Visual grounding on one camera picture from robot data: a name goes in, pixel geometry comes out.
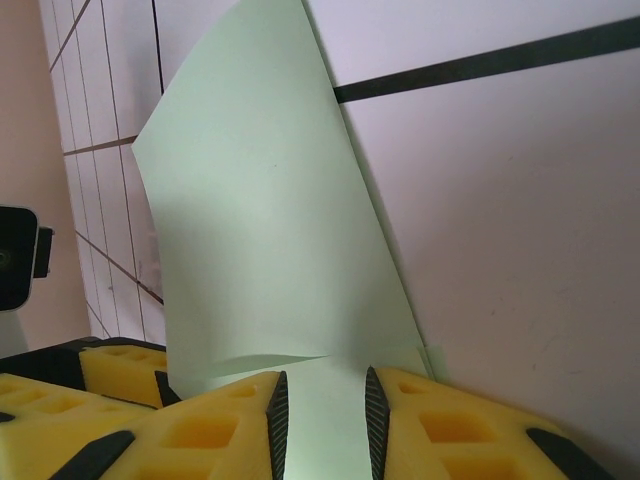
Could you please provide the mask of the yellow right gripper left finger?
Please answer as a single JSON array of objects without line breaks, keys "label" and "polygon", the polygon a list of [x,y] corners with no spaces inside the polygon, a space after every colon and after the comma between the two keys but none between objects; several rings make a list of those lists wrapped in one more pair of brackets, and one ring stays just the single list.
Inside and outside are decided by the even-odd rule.
[{"label": "yellow right gripper left finger", "polygon": [[57,479],[281,479],[289,426],[285,372],[182,400],[89,442]]}]

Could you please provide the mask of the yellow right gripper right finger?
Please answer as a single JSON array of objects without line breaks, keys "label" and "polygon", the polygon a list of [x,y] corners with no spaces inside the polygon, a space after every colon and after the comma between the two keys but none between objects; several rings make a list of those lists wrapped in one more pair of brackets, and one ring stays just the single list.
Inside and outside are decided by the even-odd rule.
[{"label": "yellow right gripper right finger", "polygon": [[609,479],[553,423],[394,368],[368,369],[375,479]]}]

